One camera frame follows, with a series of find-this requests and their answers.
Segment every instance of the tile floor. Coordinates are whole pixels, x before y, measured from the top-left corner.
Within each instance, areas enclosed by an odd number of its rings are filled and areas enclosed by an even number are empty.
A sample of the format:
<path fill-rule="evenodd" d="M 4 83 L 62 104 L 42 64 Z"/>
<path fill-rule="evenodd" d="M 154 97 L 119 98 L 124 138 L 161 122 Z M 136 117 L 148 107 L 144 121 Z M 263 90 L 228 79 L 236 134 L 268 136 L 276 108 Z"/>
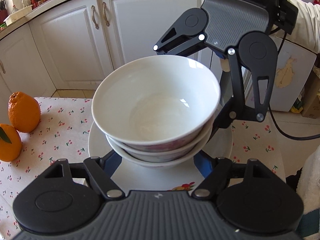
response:
<path fill-rule="evenodd" d="M 92 98 L 94 92 L 95 90 L 57 90 L 52 97 Z M 320 134 L 320 119 L 306 118 L 291 112 L 274 111 L 273 113 L 279 127 L 292 136 Z M 276 133 L 286 176 L 295 174 L 320 145 L 320 138 L 311 141 L 294 141 L 284 137 L 278 131 Z"/>

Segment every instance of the bowl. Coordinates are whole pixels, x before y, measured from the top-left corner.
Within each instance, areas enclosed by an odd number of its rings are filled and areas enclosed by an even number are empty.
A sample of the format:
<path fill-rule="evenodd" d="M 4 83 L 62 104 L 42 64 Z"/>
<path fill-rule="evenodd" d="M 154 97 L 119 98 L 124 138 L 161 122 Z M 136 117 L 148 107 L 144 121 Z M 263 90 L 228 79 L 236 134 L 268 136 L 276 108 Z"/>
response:
<path fill-rule="evenodd" d="M 214 74 L 187 57 L 129 62 L 100 84 L 92 116 L 101 131 L 133 149 L 163 152 L 191 142 L 220 100 Z"/>
<path fill-rule="evenodd" d="M 163 162 L 169 162 L 175 159 L 178 159 L 182 157 L 183 155 L 187 154 L 192 150 L 192 148 L 199 142 L 201 139 L 208 133 L 210 129 L 212 129 L 212 124 L 215 119 L 215 114 L 209 119 L 208 122 L 205 123 L 203 128 L 201 129 L 200 133 L 197 135 L 197 137 L 192 140 L 190 143 L 186 144 L 185 146 L 172 150 L 172 151 L 166 151 L 166 152 L 143 152 L 139 151 L 133 148 L 130 148 L 126 144 L 117 141 L 116 139 L 113 139 L 110 137 L 110 140 L 112 140 L 116 145 L 124 149 L 127 153 L 129 153 L 131 156 L 135 157 L 136 159 L 145 161 L 145 162 L 153 162 L 153 163 L 163 163 Z"/>
<path fill-rule="evenodd" d="M 194 148 L 190 152 L 188 152 L 186 155 L 184 155 L 183 157 L 181 157 L 179 159 L 176 159 L 176 160 L 173 160 L 170 162 L 165 162 L 165 163 L 153 163 L 153 162 L 145 162 L 142 160 L 138 160 L 138 159 L 134 158 L 133 156 L 131 156 L 130 154 L 128 154 L 124 149 L 122 149 L 121 147 L 116 145 L 114 143 L 114 141 L 111 140 L 111 138 L 109 136 L 107 136 L 107 140 L 108 140 L 108 143 L 111 145 L 111 147 L 115 150 L 115 152 L 118 153 L 122 158 L 125 158 L 126 160 L 128 160 L 129 162 L 132 162 L 132 163 L 135 163 L 135 164 L 140 165 L 142 167 L 146 167 L 146 168 L 150 168 L 150 169 L 167 169 L 167 168 L 174 167 L 180 163 L 183 163 L 183 162 L 187 161 L 188 159 L 192 158 L 194 155 L 196 155 L 209 140 L 211 132 L 212 132 L 212 127 L 210 128 L 208 133 L 201 139 L 201 141 L 199 141 L 194 146 Z"/>

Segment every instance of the cabinet handle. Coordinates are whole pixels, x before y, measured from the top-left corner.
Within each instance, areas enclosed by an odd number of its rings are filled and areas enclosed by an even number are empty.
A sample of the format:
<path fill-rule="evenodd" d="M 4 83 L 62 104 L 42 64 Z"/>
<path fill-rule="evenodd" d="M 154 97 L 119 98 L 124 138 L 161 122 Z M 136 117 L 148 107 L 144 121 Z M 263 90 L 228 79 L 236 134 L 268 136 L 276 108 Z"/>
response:
<path fill-rule="evenodd" d="M 5 74 L 5 70 L 4 70 L 4 66 L 2 64 L 2 61 L 0 60 L 0 65 L 1 65 L 1 68 L 2 68 L 2 72 Z"/>
<path fill-rule="evenodd" d="M 107 5 L 106 5 L 105 2 L 103 2 L 102 5 L 103 5 L 103 18 L 104 18 L 104 20 L 105 20 L 105 22 L 106 22 L 107 27 L 109 27 L 109 26 L 110 26 L 110 23 L 108 22 L 107 14 L 106 14 L 106 7 L 107 7 Z"/>
<path fill-rule="evenodd" d="M 96 29 L 99 29 L 99 25 L 96 22 L 96 19 L 94 18 L 94 5 L 91 6 L 91 10 L 92 10 L 92 21 L 94 23 L 94 25 L 96 26 Z"/>

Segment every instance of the ceramic bowl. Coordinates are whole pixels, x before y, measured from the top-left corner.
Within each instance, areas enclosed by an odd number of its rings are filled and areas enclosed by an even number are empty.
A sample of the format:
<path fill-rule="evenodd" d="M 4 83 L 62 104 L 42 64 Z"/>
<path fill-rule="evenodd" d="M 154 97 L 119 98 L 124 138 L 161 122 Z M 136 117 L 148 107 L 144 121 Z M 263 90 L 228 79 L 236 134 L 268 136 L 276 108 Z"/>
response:
<path fill-rule="evenodd" d="M 212 127 L 210 128 L 208 133 L 186 155 L 184 155 L 183 157 L 181 157 L 179 159 L 165 162 L 165 163 L 153 163 L 153 162 L 145 162 L 142 160 L 138 160 L 138 159 L 134 158 L 133 156 L 131 156 L 130 154 L 128 154 L 124 149 L 122 149 L 121 147 L 116 145 L 114 143 L 114 141 L 111 140 L 111 138 L 109 136 L 107 136 L 107 140 L 108 140 L 108 143 L 111 145 L 111 147 L 115 150 L 116 153 L 118 153 L 122 158 L 125 158 L 126 160 L 128 160 L 132 163 L 135 163 L 137 165 L 140 165 L 140 166 L 146 167 L 146 168 L 150 168 L 150 169 L 167 169 L 167 168 L 174 167 L 180 163 L 183 163 L 186 160 L 192 158 L 194 155 L 196 155 L 204 147 L 204 145 L 208 142 L 210 135 L 211 135 L 211 132 L 212 132 Z"/>
<path fill-rule="evenodd" d="M 163 162 L 169 162 L 173 161 L 175 159 L 178 159 L 182 157 L 183 155 L 187 154 L 192 150 L 192 148 L 199 142 L 201 139 L 208 133 L 210 129 L 212 129 L 212 124 L 215 119 L 215 115 L 212 116 L 212 118 L 209 119 L 208 122 L 205 123 L 203 128 L 201 129 L 200 133 L 197 135 L 197 137 L 192 140 L 187 145 L 167 152 L 143 152 L 139 151 L 133 148 L 130 148 L 126 144 L 117 141 L 116 139 L 113 139 L 110 137 L 110 139 L 119 147 L 124 149 L 127 153 L 129 153 L 131 156 L 135 157 L 136 159 L 145 161 L 145 162 L 153 162 L 153 163 L 163 163 Z"/>
<path fill-rule="evenodd" d="M 191 142 L 219 100 L 219 83 L 201 63 L 151 56 L 123 65 L 100 84 L 92 116 L 117 141 L 140 151 L 163 152 Z"/>

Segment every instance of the person's arm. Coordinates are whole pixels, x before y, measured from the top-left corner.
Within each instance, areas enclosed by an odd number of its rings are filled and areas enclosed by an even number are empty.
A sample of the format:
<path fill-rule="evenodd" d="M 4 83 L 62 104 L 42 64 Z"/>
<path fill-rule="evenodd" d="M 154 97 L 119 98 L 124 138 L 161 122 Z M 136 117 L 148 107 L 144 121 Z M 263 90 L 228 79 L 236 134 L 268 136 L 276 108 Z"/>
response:
<path fill-rule="evenodd" d="M 302 0 L 289 0 L 298 9 L 295 28 L 286 39 L 292 41 L 314 53 L 320 53 L 320 5 L 313 5 Z M 284 31 L 272 36 L 283 37 Z"/>

